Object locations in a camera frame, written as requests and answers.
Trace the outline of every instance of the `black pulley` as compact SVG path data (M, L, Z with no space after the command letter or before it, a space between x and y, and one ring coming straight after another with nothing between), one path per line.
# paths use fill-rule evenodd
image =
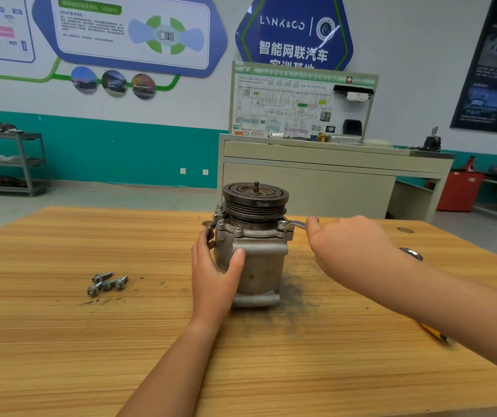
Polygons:
M232 183L223 187L225 211L243 221L266 222L286 213L289 192L280 187L254 183Z

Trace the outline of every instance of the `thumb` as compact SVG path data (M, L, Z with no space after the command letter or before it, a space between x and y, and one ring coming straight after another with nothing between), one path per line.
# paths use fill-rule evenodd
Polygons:
M320 223L315 216L309 216L306 220L306 236L308 241L320 230Z
M229 260L229 269L227 270L225 275L231 281L235 281L236 285L238 285L239 279L241 279L243 266L245 266L245 256L245 251L241 248L238 248L233 253L233 256L231 256L231 260Z

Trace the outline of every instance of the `person's left hand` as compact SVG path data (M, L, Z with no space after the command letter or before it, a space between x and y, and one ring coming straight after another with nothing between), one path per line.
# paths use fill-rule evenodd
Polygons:
M231 308L245 265L245 251L234 252L226 273L214 265L208 248L208 228L192 246L192 320L219 328Z

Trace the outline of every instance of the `pile of bolts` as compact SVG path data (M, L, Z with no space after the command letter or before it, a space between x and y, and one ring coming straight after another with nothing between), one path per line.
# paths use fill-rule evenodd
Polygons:
M100 291L109 291L112 288L115 288L116 290L122 290L123 288L125 288L125 284L129 279L127 275L109 281L112 276L113 272L97 273L96 275L94 275L94 277L92 278L92 282L94 282L94 285L88 287L87 294L91 297L96 297L100 293Z

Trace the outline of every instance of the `hand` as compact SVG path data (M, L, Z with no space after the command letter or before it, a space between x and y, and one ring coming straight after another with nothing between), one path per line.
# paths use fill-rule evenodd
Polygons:
M192 246L192 321L219 329L237 293L244 265L245 251L238 249L227 273L221 273L208 248L208 228L202 230Z
M322 271L344 287L367 295L392 265L413 259L393 244L377 222L363 216L340 218L320 227L309 217L306 234Z

